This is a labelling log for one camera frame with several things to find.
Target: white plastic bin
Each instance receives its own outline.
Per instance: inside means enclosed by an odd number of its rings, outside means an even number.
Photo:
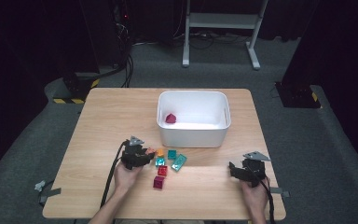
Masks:
[[[175,123],[165,121],[170,114]],[[165,147],[220,147],[231,124],[227,97],[220,91],[165,91],[157,123]]]

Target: red block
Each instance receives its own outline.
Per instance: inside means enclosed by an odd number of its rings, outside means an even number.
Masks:
[[[157,174],[158,174],[158,175],[167,176],[167,170],[168,170],[167,166],[165,166],[165,165],[160,165],[160,166],[158,167]]]
[[[154,183],[153,183],[153,188],[155,189],[162,189],[162,185],[164,184],[164,177],[162,176],[156,176]]]
[[[167,118],[165,119],[165,122],[167,123],[175,123],[176,122],[176,116],[173,114],[169,114]]]

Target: white metal stand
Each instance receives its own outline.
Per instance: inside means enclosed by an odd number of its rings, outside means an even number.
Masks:
[[[260,63],[255,55],[255,41],[257,40],[258,31],[266,11],[269,0],[262,0],[262,7],[257,15],[241,15],[241,14],[216,14],[216,13],[191,13],[190,0],[187,0],[186,7],[186,30],[185,45],[183,49],[183,67],[190,65],[190,27],[213,27],[213,28],[231,28],[231,29],[248,29],[254,30],[250,42],[246,42],[246,48],[249,52],[252,66],[255,70],[260,69]]]

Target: hand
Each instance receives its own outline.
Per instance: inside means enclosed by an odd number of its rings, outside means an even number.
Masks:
[[[267,177],[262,181],[266,186],[269,185]],[[266,209],[267,201],[269,200],[266,189],[264,189],[261,183],[254,188],[251,188],[250,182],[241,180],[240,183],[243,192],[243,199],[245,200],[245,205],[252,217],[253,223],[266,223],[264,210]]]
[[[117,189],[128,190],[135,184],[136,177],[142,171],[143,166],[133,167],[129,170],[120,162],[115,168],[115,191]]]
[[[141,167],[133,167],[129,170],[125,165],[120,162],[115,168],[115,190],[112,196],[107,200],[103,207],[94,215],[89,221],[89,224],[93,223],[113,223],[113,219],[116,215],[118,208],[124,201],[127,192],[135,184],[136,177],[142,171]]]

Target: gray carpet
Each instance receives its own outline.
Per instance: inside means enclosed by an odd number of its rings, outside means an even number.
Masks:
[[[324,91],[312,86],[323,108],[298,109],[283,107],[274,89],[296,45],[257,40],[259,71],[253,70],[243,42],[192,48],[188,68],[181,67],[182,48],[134,46],[131,87],[249,89],[279,185],[292,195],[284,200],[287,217],[279,223],[358,223],[358,155]],[[98,88],[120,87],[124,78],[124,71],[104,77]],[[51,102],[60,82],[46,86],[50,103],[0,161],[0,223],[73,223],[43,218],[34,190],[34,184],[57,174],[83,107]]]

